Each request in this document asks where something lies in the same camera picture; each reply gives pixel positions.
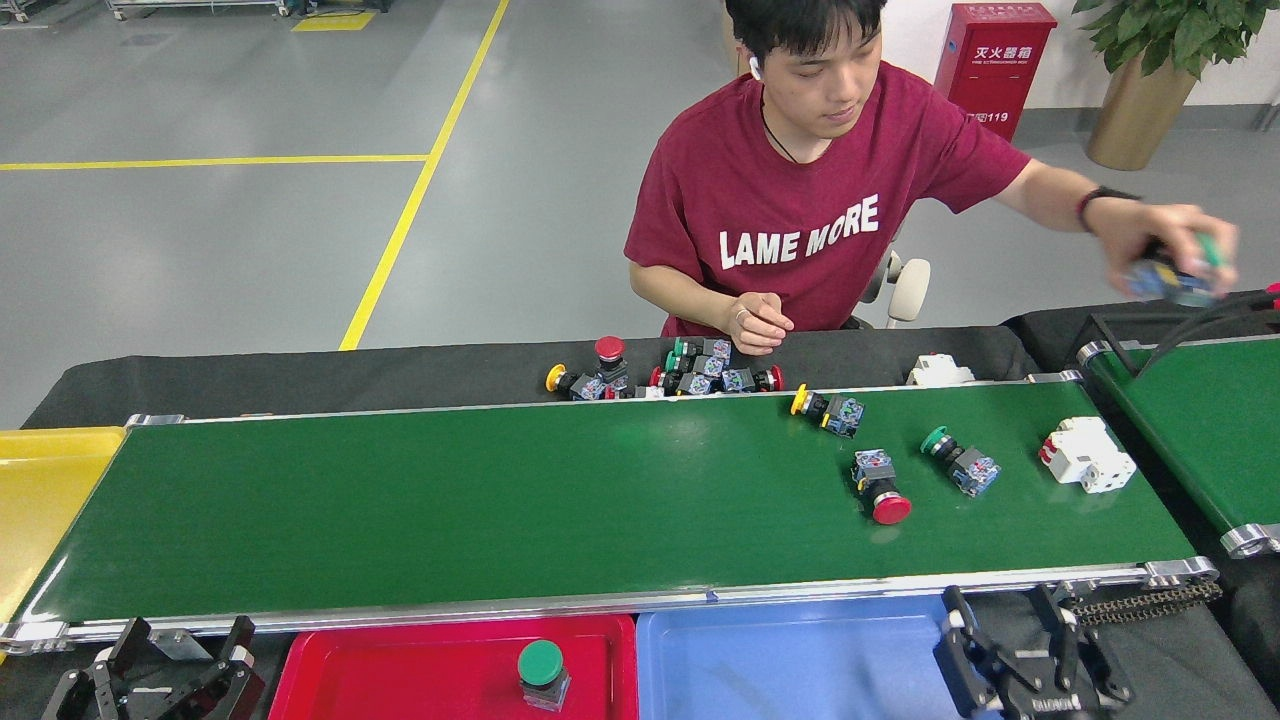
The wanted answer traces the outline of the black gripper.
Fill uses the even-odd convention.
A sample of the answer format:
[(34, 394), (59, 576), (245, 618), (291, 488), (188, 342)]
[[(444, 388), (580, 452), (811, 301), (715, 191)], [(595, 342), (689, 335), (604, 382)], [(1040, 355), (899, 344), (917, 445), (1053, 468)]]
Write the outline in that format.
[(1100, 632), (1121, 612), (1038, 585), (1036, 611), (1050, 635), (1051, 684), (1042, 694), (1016, 700), (1015, 687), (1029, 688), (1030, 678), (1012, 651), (978, 626), (960, 587), (946, 587), (942, 601), (947, 616), (934, 660), (964, 717), (997, 710), (1006, 719), (1111, 719), (1103, 706), (1133, 701), (1129, 676)]

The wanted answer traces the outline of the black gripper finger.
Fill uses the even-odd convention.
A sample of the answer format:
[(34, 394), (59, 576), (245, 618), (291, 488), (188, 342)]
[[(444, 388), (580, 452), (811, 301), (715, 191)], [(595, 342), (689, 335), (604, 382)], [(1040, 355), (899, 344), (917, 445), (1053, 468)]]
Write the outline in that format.
[(166, 719), (248, 719), (265, 689), (250, 652), (255, 624), (236, 618), (220, 655), (165, 697)]
[(132, 619), (111, 648), (59, 680), (40, 717), (128, 719), (125, 675), (148, 646), (150, 632), (145, 619)]

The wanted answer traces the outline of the person's left hand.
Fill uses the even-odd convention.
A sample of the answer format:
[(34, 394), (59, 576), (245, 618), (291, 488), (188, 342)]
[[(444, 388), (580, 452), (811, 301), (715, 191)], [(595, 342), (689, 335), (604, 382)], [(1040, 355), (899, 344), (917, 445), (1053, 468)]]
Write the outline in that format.
[(1239, 228), (1196, 205), (1096, 199), (1083, 218), (1102, 245), (1111, 286), (1129, 299), (1134, 296), (1126, 279), (1130, 265), (1153, 237), (1181, 272), (1208, 279), (1216, 295), (1234, 290)]

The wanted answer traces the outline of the person's right hand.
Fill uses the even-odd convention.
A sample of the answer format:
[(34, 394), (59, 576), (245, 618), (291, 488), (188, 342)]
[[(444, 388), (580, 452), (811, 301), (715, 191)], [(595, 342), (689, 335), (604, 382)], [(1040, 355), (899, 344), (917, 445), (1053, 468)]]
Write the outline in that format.
[(783, 314), (782, 299), (772, 292), (746, 292), (730, 302), (724, 333), (748, 356), (774, 352), (795, 329)]

